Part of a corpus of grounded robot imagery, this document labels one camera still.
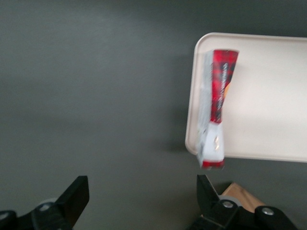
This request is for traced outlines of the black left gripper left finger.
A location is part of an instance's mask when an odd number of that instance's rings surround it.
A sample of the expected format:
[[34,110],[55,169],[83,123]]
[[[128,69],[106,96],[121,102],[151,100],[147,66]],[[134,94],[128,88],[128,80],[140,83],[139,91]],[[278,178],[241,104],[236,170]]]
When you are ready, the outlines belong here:
[[78,176],[54,202],[38,205],[31,212],[35,230],[71,230],[89,202],[87,176]]

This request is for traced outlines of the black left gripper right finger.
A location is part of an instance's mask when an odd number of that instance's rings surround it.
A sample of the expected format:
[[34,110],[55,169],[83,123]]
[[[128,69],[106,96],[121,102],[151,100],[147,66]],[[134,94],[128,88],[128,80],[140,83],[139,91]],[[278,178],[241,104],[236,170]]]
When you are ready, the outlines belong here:
[[201,210],[189,230],[231,230],[238,220],[239,206],[221,199],[206,175],[197,176],[197,201]]

